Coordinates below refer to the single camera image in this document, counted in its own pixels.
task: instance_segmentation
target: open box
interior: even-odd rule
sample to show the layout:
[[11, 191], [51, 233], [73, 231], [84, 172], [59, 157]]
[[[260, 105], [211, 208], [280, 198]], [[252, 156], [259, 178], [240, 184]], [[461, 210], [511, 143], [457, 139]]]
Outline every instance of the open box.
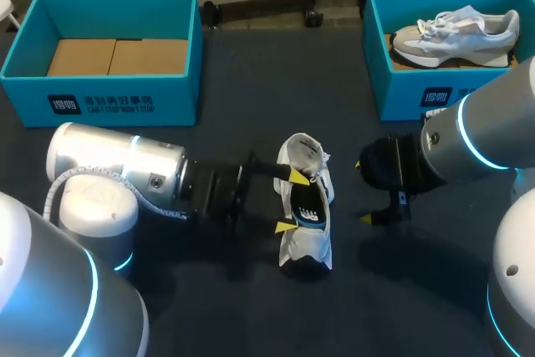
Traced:
[[194, 125], [197, 0], [33, 0], [0, 71], [26, 127]]
[[388, 34], [433, 19], [440, 12], [472, 5], [485, 14], [520, 15], [520, 38], [512, 66], [535, 54], [535, 0], [368, 0], [364, 14], [364, 54], [375, 103], [382, 120], [418, 120], [427, 110], [453, 105], [508, 68], [443, 65], [438, 69], [403, 68], [392, 58]]

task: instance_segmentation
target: black table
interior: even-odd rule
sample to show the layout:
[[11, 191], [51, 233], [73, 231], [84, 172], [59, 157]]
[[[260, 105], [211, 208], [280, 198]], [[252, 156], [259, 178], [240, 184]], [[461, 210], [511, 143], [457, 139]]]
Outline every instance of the black table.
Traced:
[[[244, 238], [248, 264], [214, 227], [143, 215], [132, 281], [149, 309], [149, 356], [490, 355], [483, 330], [492, 240], [509, 207], [512, 173], [419, 196], [411, 223], [369, 227], [357, 216], [387, 196], [363, 183], [360, 149], [380, 124], [358, 29], [206, 33], [202, 106], [195, 128], [123, 129], [185, 146], [197, 159], [239, 162], [250, 149], [275, 161], [304, 131], [331, 154], [334, 270], [302, 282], [278, 270], [278, 238]], [[13, 37], [1, 37], [1, 50]], [[25, 130], [0, 98], [0, 191], [41, 212], [53, 130]], [[268, 179], [247, 209], [282, 212]]]

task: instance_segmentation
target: blue cardboard box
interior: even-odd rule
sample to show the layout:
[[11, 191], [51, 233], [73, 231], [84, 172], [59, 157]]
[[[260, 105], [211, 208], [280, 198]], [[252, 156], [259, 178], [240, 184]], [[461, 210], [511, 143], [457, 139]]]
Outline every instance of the blue cardboard box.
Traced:
[[[66, 39], [186, 40], [183, 74], [47, 76]], [[0, 83], [26, 127], [194, 125], [202, 40], [197, 0], [33, 0]]]
[[507, 68], [394, 69], [385, 35], [415, 25], [418, 19], [472, 5], [485, 14], [520, 15], [518, 63], [535, 54], [535, 0], [368, 0], [363, 46], [375, 103], [382, 120], [418, 120], [427, 110], [447, 107]]

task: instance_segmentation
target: brown cardboard bottom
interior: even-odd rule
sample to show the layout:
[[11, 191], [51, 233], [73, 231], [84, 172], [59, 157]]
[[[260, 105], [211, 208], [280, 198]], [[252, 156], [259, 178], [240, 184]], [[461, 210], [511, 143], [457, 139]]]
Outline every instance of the brown cardboard bottom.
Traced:
[[[388, 53], [390, 55], [390, 61], [394, 70], [418, 70], [418, 67], [411, 64], [409, 61], [403, 59], [398, 54], [392, 51], [392, 45], [390, 45], [390, 34], [385, 34], [386, 47], [388, 48]], [[518, 66], [518, 61], [515, 55], [512, 56], [511, 65], [509, 67]], [[449, 59], [441, 64], [438, 69], [494, 69], [493, 67], [485, 67], [469, 62], [464, 59]]]
[[184, 74], [185, 39], [60, 39], [47, 76]]

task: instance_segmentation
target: sneaker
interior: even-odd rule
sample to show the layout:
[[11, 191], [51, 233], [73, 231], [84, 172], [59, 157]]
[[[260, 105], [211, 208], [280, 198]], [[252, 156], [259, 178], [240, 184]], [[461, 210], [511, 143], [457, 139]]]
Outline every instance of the sneaker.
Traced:
[[[310, 135], [297, 133], [292, 135], [281, 146], [278, 152], [277, 163], [290, 165], [293, 169], [300, 171], [307, 177], [317, 177], [324, 184], [329, 204], [334, 199], [333, 183], [327, 168], [330, 155], [324, 152], [321, 144]], [[278, 195], [289, 193], [291, 183], [273, 179], [273, 188]]]
[[452, 58], [488, 67], [507, 67], [520, 32], [520, 16], [481, 14], [472, 6], [418, 20], [390, 37], [393, 50], [418, 66], [434, 68]]
[[288, 164], [311, 177], [310, 186], [293, 185], [275, 179], [273, 187], [283, 199], [286, 218], [298, 227], [284, 232], [279, 252], [279, 266], [287, 272], [331, 270], [329, 203], [334, 199], [327, 160], [321, 144], [304, 133], [284, 142], [277, 163]]

